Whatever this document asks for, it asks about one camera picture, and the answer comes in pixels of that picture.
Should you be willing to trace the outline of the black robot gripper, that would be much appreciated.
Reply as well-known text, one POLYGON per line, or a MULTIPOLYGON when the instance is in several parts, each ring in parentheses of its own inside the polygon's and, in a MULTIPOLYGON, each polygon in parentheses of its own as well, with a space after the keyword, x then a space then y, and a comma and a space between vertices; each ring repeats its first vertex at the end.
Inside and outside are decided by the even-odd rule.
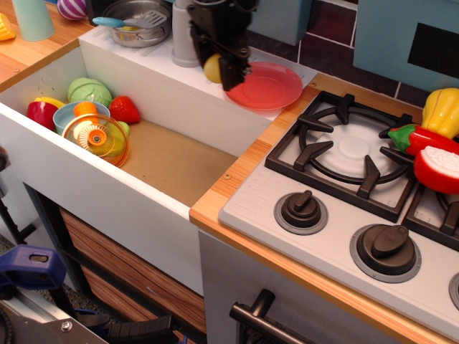
POLYGON ((245 32, 257 7, 257 1, 192 1, 188 8, 200 65, 213 54, 222 56, 219 70, 224 91, 243 83, 251 73, 245 32))

